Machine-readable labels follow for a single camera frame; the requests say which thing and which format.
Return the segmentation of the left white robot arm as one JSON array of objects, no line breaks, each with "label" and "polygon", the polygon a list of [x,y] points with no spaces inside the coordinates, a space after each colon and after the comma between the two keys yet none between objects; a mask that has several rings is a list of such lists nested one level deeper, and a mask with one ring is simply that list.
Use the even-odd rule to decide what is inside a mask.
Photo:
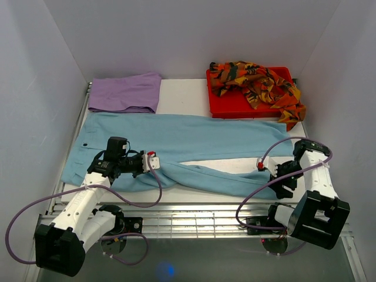
[{"label": "left white robot arm", "polygon": [[118,240],[125,231],[120,207],[97,209],[104,192],[122,174],[133,177],[149,172],[151,157],[127,148],[123,137],[110,137],[105,150],[92,160],[83,179],[83,190],[75,193],[65,209],[49,225],[35,232],[36,265],[66,276],[78,274],[88,250],[102,237]]}]

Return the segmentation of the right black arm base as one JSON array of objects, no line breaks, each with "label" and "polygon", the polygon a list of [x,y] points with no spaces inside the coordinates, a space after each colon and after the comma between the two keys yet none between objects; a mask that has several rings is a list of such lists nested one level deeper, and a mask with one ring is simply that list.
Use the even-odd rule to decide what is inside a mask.
[{"label": "right black arm base", "polygon": [[260,236],[267,254],[287,256],[296,252],[288,250],[287,228],[268,216],[251,216],[240,220],[239,229],[249,236]]}]

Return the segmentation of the light blue trousers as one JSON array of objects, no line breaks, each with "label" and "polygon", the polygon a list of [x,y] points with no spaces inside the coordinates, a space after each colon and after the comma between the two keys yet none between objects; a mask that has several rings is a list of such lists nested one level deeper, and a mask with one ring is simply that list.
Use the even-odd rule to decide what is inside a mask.
[{"label": "light blue trousers", "polygon": [[142,192],[181,184],[228,196],[246,197],[257,192],[261,199],[274,199],[266,188],[265,172],[231,174],[199,166],[202,160],[290,157],[293,145],[286,127],[279,123],[219,120],[189,115],[149,113],[90,113],[70,151],[62,181],[75,186],[83,182],[93,158],[106,149],[110,137],[124,137],[137,151],[154,151],[160,159],[155,174],[133,178],[121,175],[113,183],[120,192]]}]

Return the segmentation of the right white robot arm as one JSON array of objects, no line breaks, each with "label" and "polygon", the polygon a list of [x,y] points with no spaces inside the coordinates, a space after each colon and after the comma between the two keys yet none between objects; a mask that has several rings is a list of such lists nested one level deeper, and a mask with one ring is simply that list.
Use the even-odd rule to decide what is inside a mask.
[{"label": "right white robot arm", "polygon": [[260,170],[270,173],[268,186],[278,199],[288,199],[304,179],[305,193],[292,207],[274,203],[268,210],[268,231],[287,234],[296,239],[331,250],[336,244],[350,213],[349,203],[340,200],[331,181],[328,161],[331,150],[321,143],[301,139],[294,144],[293,159],[282,164],[264,157]]}]

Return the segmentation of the orange camouflage trousers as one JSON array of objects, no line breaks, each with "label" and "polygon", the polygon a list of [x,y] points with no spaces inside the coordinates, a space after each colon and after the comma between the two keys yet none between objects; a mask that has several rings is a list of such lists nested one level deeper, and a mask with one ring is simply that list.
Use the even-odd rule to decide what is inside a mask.
[{"label": "orange camouflage trousers", "polygon": [[209,82],[217,97],[238,90],[253,110],[261,105],[279,110],[278,121],[286,124],[287,130],[305,119],[307,109],[301,102],[301,91],[271,68],[245,61],[212,62]]}]

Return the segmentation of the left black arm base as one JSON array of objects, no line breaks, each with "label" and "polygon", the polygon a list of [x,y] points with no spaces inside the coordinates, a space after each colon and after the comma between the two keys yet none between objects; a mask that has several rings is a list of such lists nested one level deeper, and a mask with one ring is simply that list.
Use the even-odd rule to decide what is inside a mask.
[{"label": "left black arm base", "polygon": [[[123,233],[142,233],[142,217],[125,217],[122,221],[122,228],[118,228],[115,231],[109,231],[104,236],[110,237],[120,235]],[[126,247],[127,237],[117,237],[110,240],[102,240],[100,242],[103,252],[110,255],[120,254]]]}]

